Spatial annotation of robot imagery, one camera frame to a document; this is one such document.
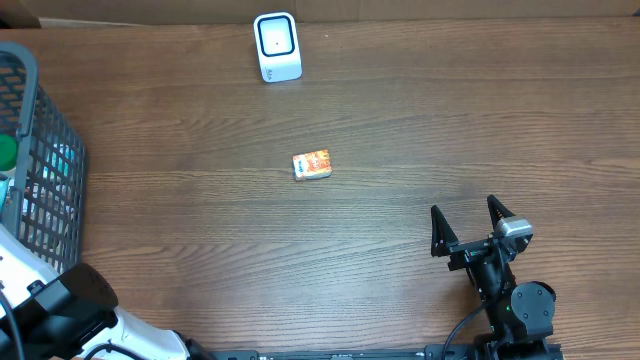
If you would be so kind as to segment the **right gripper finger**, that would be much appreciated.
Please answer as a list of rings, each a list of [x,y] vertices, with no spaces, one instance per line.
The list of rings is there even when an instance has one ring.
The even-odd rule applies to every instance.
[[[504,224],[503,220],[514,217],[511,212],[495,195],[487,197],[487,205],[494,230],[498,230]]]
[[[444,214],[437,205],[431,207],[432,248],[448,248],[459,244],[459,240]]]

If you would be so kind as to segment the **orange tissue pack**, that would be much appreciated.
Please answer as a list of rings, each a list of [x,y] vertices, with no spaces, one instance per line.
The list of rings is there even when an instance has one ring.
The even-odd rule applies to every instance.
[[[294,155],[292,165],[296,181],[326,178],[333,172],[328,149]]]

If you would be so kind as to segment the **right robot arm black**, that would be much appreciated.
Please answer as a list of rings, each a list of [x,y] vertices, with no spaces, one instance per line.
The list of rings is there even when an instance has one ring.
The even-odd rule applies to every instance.
[[[556,293],[544,282],[518,284],[509,263],[524,252],[533,238],[533,225],[487,197],[493,230],[486,238],[461,243],[438,206],[430,209],[431,255],[447,257],[451,271],[465,270],[481,303],[449,333],[444,343],[427,345],[427,359],[562,359],[553,334]],[[460,330],[485,313],[490,331],[470,344],[456,345]]]

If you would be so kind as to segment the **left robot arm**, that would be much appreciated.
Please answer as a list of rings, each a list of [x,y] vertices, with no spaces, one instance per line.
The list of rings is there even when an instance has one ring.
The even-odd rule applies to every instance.
[[[119,306],[93,267],[63,273],[1,229],[3,359],[206,360],[195,340],[154,327]]]

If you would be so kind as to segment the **white barcode scanner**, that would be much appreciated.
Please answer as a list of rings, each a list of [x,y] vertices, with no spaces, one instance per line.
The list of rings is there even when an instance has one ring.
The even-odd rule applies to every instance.
[[[302,76],[302,58],[296,21],[288,12],[259,15],[253,23],[259,69],[266,83]]]

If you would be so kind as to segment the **teal snack packet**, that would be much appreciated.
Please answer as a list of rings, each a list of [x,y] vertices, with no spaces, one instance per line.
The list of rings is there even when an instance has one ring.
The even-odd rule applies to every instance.
[[[66,178],[70,175],[71,166],[75,157],[74,151],[69,145],[55,144],[53,150],[48,150],[45,155],[46,165],[42,175],[64,195],[69,194],[69,186]]]

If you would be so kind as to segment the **grey plastic shopping basket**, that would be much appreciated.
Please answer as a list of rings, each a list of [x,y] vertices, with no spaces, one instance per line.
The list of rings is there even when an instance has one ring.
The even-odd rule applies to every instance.
[[[87,149],[40,85],[34,55],[13,42],[1,44],[1,134],[19,144],[16,167],[1,171],[1,224],[62,273],[81,261]],[[75,153],[68,195],[42,175],[46,152],[55,144]]]

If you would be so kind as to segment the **green bottle cap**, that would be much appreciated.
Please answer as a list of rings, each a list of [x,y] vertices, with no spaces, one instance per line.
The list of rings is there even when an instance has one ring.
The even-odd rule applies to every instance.
[[[7,134],[0,135],[0,170],[10,171],[16,167],[19,152],[17,140]]]

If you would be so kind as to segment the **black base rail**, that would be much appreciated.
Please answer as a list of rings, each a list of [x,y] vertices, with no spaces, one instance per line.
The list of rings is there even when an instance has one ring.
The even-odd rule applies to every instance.
[[[472,345],[450,345],[443,356],[443,345],[427,345],[422,349],[334,350],[309,352],[212,351],[215,360],[474,360],[488,359]]]

